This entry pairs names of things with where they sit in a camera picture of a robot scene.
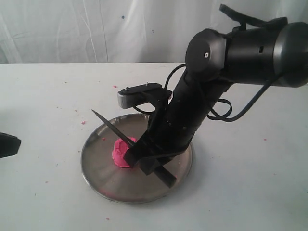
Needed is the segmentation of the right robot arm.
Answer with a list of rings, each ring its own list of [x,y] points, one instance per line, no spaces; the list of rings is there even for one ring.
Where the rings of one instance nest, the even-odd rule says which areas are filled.
[[[183,153],[206,117],[232,122],[242,117],[270,86],[298,88],[308,81],[308,25],[286,17],[263,21],[222,4],[220,11],[239,23],[228,34],[213,29],[190,41],[184,72],[174,90],[156,83],[119,92],[123,108],[154,106],[148,127],[124,159],[151,174]],[[233,84],[261,85],[260,91],[236,116],[212,109]]]

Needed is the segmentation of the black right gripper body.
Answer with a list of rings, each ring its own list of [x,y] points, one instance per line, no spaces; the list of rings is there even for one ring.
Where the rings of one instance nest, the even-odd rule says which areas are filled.
[[[162,158],[183,153],[195,132],[217,102],[216,91],[169,91],[145,94],[155,107],[147,131],[139,139],[139,158]]]

